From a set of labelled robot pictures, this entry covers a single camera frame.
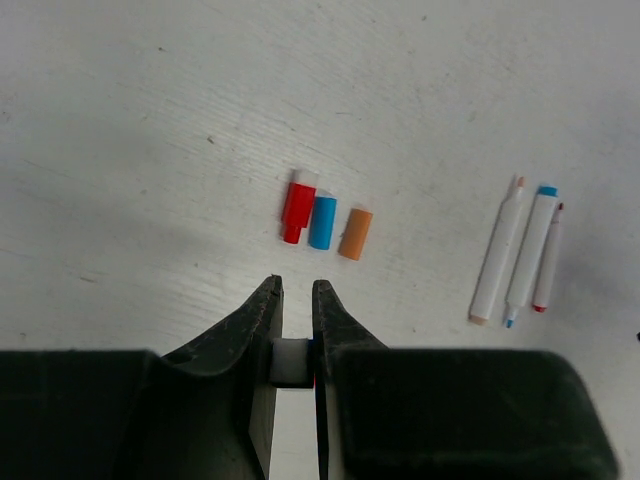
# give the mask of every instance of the orange cylinder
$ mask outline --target orange cylinder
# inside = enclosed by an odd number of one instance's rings
[[[351,210],[347,228],[344,231],[342,242],[338,249],[340,255],[351,260],[360,260],[360,254],[367,241],[367,233],[369,233],[369,225],[371,225],[372,218],[373,213],[366,210],[360,210],[359,208]]]

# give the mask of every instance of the red marker cap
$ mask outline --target red marker cap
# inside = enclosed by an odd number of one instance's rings
[[[282,211],[284,231],[282,239],[287,243],[297,244],[303,228],[309,226],[311,209],[316,196],[318,175],[306,170],[298,170],[289,184],[287,200]]]

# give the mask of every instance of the orange marker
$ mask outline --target orange marker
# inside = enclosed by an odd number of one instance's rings
[[[359,208],[351,210],[347,228],[344,231],[344,236],[338,249],[340,255],[351,260],[360,260],[360,254],[364,243],[367,241],[367,233],[369,232],[372,218],[373,213],[371,212],[360,210]]]

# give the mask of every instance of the blue marker cap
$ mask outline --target blue marker cap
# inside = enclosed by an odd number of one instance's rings
[[[309,245],[313,248],[329,250],[337,205],[338,201],[333,197],[316,197],[309,227]]]
[[[558,189],[549,185],[542,185],[538,189],[538,195],[544,195],[545,197],[557,197]]]

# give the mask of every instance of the white marker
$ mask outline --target white marker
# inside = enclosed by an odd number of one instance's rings
[[[469,310],[469,320],[477,325],[484,325],[491,316],[491,310],[500,286],[500,279],[507,264],[509,249],[520,221],[523,191],[524,177],[520,177],[516,188],[513,189],[500,208],[498,224],[493,233],[487,258],[484,261],[484,267],[482,267],[482,273],[478,280],[476,295]]]
[[[538,313],[544,313],[549,306],[553,277],[556,274],[556,265],[558,264],[558,255],[560,254],[563,211],[564,203],[561,203],[558,205],[553,220],[551,220],[549,234],[547,235],[547,244],[544,247],[544,255],[542,257],[542,264],[540,265],[540,275],[538,275],[538,285],[536,285],[536,293],[533,296],[533,309]]]
[[[544,186],[538,189],[527,233],[525,234],[524,242],[522,242],[522,249],[518,256],[518,262],[509,287],[509,294],[507,295],[507,305],[509,307],[506,319],[507,328],[513,326],[513,322],[518,316],[518,311],[528,303],[529,292],[538,269],[538,263],[544,248],[544,240],[547,237],[557,201],[557,188]]]

